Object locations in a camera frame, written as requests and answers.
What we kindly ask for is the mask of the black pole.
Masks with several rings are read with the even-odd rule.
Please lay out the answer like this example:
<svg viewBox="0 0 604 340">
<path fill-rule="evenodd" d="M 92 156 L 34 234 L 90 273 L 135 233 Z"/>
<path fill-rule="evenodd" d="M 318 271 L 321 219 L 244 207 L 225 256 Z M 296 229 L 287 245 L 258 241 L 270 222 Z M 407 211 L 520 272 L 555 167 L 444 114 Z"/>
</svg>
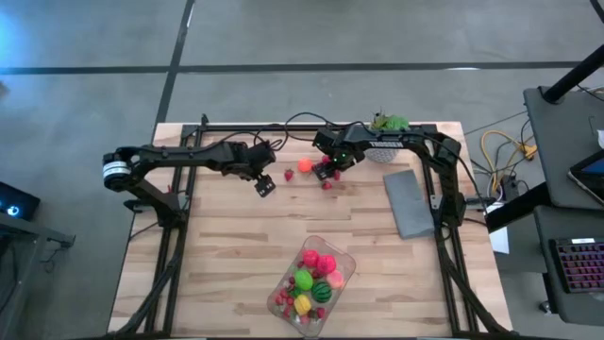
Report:
<svg viewBox="0 0 604 340">
<path fill-rule="evenodd" d="M 578 87 L 596 70 L 604 65 L 604 44 L 600 45 L 586 59 L 570 70 L 559 79 L 553 86 L 545 89 L 540 87 L 539 91 L 544 101 L 550 104 L 558 104 L 561 99 L 573 88 Z"/>
</svg>

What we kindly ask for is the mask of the tablet computer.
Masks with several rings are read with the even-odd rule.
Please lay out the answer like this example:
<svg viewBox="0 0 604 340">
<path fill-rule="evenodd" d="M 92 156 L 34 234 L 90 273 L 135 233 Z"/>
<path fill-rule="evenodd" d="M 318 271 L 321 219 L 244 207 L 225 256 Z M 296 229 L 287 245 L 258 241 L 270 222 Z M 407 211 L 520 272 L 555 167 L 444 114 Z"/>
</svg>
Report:
<svg viewBox="0 0 604 340">
<path fill-rule="evenodd" d="M 604 149 L 571 166 L 567 176 L 604 206 Z"/>
</svg>

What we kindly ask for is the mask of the black device with blue light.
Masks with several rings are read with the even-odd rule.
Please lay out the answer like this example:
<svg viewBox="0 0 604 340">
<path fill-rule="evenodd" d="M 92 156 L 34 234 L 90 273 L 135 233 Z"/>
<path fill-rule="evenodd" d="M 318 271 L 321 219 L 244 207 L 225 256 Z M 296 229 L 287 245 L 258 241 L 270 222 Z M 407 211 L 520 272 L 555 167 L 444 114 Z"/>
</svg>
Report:
<svg viewBox="0 0 604 340">
<path fill-rule="evenodd" d="M 12 218 L 32 221 L 41 200 L 0 181 L 0 213 Z"/>
</svg>

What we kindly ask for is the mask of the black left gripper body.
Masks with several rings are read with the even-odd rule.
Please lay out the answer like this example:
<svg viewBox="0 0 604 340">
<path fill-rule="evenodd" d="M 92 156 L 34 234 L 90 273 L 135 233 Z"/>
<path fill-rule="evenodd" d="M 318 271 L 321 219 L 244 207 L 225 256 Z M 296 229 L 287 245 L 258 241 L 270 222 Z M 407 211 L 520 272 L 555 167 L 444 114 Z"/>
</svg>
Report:
<svg viewBox="0 0 604 340">
<path fill-rule="evenodd" d="M 269 176 L 264 174 L 264 168 L 276 161 L 275 151 L 269 142 L 248 147 L 238 146 L 234 151 L 235 163 L 233 173 L 240 179 L 266 181 Z"/>
</svg>

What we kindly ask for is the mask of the white paper sheet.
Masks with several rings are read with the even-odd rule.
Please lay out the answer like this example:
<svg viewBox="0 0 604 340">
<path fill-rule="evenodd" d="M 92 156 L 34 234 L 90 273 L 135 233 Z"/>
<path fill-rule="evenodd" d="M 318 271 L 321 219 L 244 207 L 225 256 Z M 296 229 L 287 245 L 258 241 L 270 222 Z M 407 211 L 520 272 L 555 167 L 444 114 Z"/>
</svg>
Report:
<svg viewBox="0 0 604 340">
<path fill-rule="evenodd" d="M 503 206 L 504 204 L 502 202 L 495 202 L 490 206 L 487 206 L 486 212 L 491 213 L 492 211 L 499 209 Z M 509 234 L 507 227 L 503 227 L 496 231 L 490 231 L 489 237 L 493 252 L 506 255 L 510 254 Z"/>
</svg>

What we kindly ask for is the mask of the small toy watermelon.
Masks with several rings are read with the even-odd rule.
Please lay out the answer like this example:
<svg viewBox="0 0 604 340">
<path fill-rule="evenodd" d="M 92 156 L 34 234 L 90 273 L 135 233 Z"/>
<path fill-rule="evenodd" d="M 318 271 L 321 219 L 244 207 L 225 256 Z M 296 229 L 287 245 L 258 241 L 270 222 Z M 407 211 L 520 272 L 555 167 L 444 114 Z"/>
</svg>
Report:
<svg viewBox="0 0 604 340">
<path fill-rule="evenodd" d="M 310 290 L 312 298 L 318 303 L 327 303 L 332 297 L 332 288 L 325 281 L 316 282 Z"/>
</svg>

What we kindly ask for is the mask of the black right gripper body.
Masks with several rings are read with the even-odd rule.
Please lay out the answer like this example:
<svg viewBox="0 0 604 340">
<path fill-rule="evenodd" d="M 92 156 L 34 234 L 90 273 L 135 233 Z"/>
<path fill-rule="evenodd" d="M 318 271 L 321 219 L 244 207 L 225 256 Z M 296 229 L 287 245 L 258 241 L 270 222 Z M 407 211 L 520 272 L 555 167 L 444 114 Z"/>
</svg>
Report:
<svg viewBox="0 0 604 340">
<path fill-rule="evenodd" d="M 312 145 L 329 158 L 328 164 L 335 170 L 347 170 L 365 159 L 364 152 L 347 137 L 351 127 L 332 130 L 319 128 Z"/>
</svg>

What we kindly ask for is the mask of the clear plastic tupperware container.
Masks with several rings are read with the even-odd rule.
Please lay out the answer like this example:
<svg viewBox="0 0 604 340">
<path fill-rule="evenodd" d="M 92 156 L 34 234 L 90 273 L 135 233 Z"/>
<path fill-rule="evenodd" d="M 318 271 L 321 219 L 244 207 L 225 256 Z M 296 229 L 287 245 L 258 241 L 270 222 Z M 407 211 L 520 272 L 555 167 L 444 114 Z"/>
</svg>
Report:
<svg viewBox="0 0 604 340">
<path fill-rule="evenodd" d="M 326 255 L 326 254 L 332 255 L 337 262 L 337 268 L 335 270 L 339 270 L 344 275 L 344 286 L 340 289 L 332 289 L 332 297 L 331 297 L 330 301 L 327 303 L 316 302 L 311 296 L 311 293 L 310 293 L 311 289 L 309 291 L 302 291 L 299 288 L 297 288 L 295 286 L 295 284 L 289 283 L 289 277 L 293 277 L 294 272 L 299 269 L 306 269 L 306 270 L 310 271 L 310 273 L 312 274 L 312 277 L 313 277 L 313 284 L 315 284 L 316 282 L 319 282 L 319 281 L 327 282 L 326 275 L 319 274 L 316 271 L 316 266 L 314 268 L 309 268 L 303 264 L 303 262 L 302 262 L 303 252 L 307 249 L 316 250 L 320 254 L 320 256 Z M 348 281 L 350 280 L 352 275 L 355 273 L 355 270 L 356 270 L 356 262 L 350 255 L 348 255 L 344 251 L 338 249 L 333 244 L 327 242 L 325 239 L 323 239 L 319 236 L 316 236 L 316 235 L 312 235 L 305 240 L 305 242 L 303 243 L 300 250 L 294 256 L 293 261 L 291 262 L 291 264 L 288 266 L 285 273 L 283 274 L 283 277 L 279 280 L 277 287 L 267 298 L 267 309 L 272 315 L 274 315 L 277 318 L 290 324 L 301 335 L 303 335 L 305 337 L 316 337 L 321 333 L 322 329 L 325 327 L 329 315 L 333 311 L 333 309 L 334 309 L 339 297 L 341 296 L 342 292 L 344 291 L 344 288 L 346 287 Z M 282 297 L 283 298 L 282 305 L 276 305 L 275 299 L 277 296 L 281 296 L 280 293 L 283 289 L 286 289 L 289 292 L 289 296 Z M 299 295 L 306 295 L 310 298 L 310 301 L 311 301 L 312 308 L 307 314 L 307 316 L 310 319 L 310 323 L 308 325 L 302 325 L 300 323 L 301 316 L 296 313 L 294 306 L 293 305 L 290 306 L 287 304 L 287 298 L 295 299 Z M 287 306 L 290 306 L 292 308 L 292 313 L 291 313 L 290 318 L 285 318 L 282 314 L 284 309 Z M 324 308 L 326 310 L 326 314 L 322 319 L 319 319 L 316 317 L 315 310 L 317 308 Z"/>
</svg>

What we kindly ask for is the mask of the succulent in white patterned pot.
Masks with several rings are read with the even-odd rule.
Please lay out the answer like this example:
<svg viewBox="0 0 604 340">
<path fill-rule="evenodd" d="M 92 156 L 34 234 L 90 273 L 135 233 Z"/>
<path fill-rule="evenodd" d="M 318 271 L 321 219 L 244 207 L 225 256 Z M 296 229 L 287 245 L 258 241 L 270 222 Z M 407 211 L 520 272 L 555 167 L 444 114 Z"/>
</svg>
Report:
<svg viewBox="0 0 604 340">
<path fill-rule="evenodd" d="M 380 132 L 382 130 L 400 130 L 409 127 L 409 121 L 399 115 L 388 115 L 383 111 L 374 114 L 373 121 L 369 129 L 372 132 Z M 372 162 L 388 163 L 392 162 L 397 156 L 397 149 L 373 148 L 364 151 L 365 157 Z"/>
</svg>

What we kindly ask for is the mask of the grey folded cloth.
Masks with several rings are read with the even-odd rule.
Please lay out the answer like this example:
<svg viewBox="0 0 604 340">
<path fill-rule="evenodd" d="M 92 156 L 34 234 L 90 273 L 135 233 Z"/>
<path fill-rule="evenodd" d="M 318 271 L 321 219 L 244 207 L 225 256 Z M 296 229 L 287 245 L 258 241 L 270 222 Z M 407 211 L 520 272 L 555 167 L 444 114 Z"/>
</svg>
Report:
<svg viewBox="0 0 604 340">
<path fill-rule="evenodd" d="M 403 240 L 433 234 L 433 219 L 412 170 L 383 177 L 399 236 Z"/>
</svg>

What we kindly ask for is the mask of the backlit black keyboard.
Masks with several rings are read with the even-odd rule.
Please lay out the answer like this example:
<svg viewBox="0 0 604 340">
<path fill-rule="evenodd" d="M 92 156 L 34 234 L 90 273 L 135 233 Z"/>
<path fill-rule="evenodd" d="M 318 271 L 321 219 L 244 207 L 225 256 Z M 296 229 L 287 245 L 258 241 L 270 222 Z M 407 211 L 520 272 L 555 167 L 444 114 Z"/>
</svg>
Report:
<svg viewBox="0 0 604 340">
<path fill-rule="evenodd" d="M 604 292 L 604 238 L 551 239 L 549 247 L 566 293 Z"/>
</svg>

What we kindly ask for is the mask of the dark grey desk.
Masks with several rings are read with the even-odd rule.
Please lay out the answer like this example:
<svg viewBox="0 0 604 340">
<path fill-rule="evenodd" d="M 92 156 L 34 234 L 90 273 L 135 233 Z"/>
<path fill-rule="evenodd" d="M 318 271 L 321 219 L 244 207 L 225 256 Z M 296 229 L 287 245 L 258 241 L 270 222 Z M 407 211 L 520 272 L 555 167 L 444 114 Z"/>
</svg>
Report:
<svg viewBox="0 0 604 340">
<path fill-rule="evenodd" d="M 604 292 L 566 293 L 549 247 L 551 239 L 604 238 L 604 212 L 538 207 L 534 219 L 546 265 L 546 291 L 552 311 L 567 323 L 604 327 Z"/>
<path fill-rule="evenodd" d="M 552 203 L 604 211 L 567 176 L 573 165 L 600 150 L 597 132 L 604 129 L 604 102 L 587 93 L 570 92 L 561 102 L 550 104 L 538 88 L 525 89 L 523 96 Z"/>
</svg>

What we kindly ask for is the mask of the dark metal stand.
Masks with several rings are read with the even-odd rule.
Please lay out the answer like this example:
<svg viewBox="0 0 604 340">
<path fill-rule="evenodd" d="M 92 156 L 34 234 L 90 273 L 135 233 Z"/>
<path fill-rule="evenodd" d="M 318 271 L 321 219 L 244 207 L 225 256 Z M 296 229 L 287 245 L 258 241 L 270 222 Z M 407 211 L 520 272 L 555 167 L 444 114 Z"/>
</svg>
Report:
<svg viewBox="0 0 604 340">
<path fill-rule="evenodd" d="M 7 297 L 0 301 L 0 340 L 9 340 L 16 333 L 18 319 L 23 312 L 31 283 L 39 269 L 46 243 L 53 241 L 61 248 L 69 248 L 76 237 L 47 227 L 41 227 L 23 219 L 0 213 L 0 231 L 12 234 L 12 243 L 24 244 L 22 250 L 12 249 L 13 261 L 9 274 L 13 285 Z"/>
</svg>

